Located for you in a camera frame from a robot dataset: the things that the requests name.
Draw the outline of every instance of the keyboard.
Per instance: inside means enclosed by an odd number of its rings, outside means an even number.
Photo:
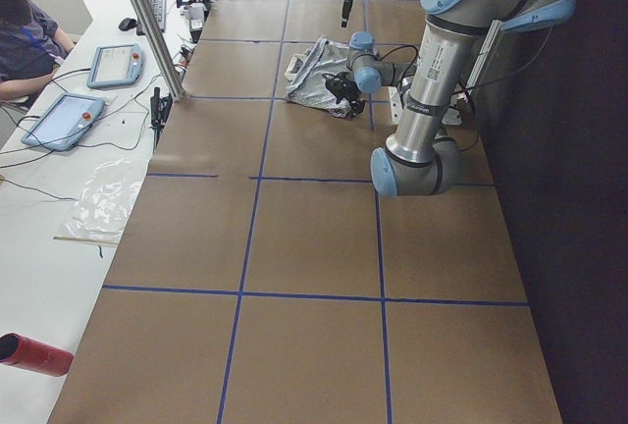
[[[148,4],[153,11],[153,15],[157,20],[157,25],[159,29],[164,31],[166,29],[166,0],[148,0]],[[144,34],[144,30],[142,29],[141,23],[137,21],[137,34]]]

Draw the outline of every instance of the person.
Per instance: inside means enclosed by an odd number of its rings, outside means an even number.
[[[0,101],[32,104],[74,46],[31,0],[0,0]]]

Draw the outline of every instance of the person's arm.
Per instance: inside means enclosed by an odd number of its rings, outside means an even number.
[[[15,98],[26,97],[39,92],[50,82],[54,71],[45,76],[32,79],[13,79],[0,82],[0,100],[9,101]]]
[[[53,35],[52,39],[54,39],[54,41],[59,46],[61,46],[66,51],[66,53],[69,53],[75,47],[75,44],[72,42],[70,37],[67,36],[66,33],[60,27],[58,27],[57,30],[55,31],[55,34]]]

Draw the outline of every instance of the crumpled cloth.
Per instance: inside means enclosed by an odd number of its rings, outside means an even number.
[[[286,86],[287,99],[300,105],[327,110],[338,118],[346,118],[351,106],[346,99],[336,103],[334,95],[325,87],[324,74],[336,75],[346,71],[349,47],[321,36],[307,55],[296,77]]]

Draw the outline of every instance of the dark shirt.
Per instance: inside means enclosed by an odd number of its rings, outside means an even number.
[[[25,26],[0,24],[0,80],[38,78],[50,74],[54,56],[68,53],[52,40],[57,23],[31,1],[32,21]]]

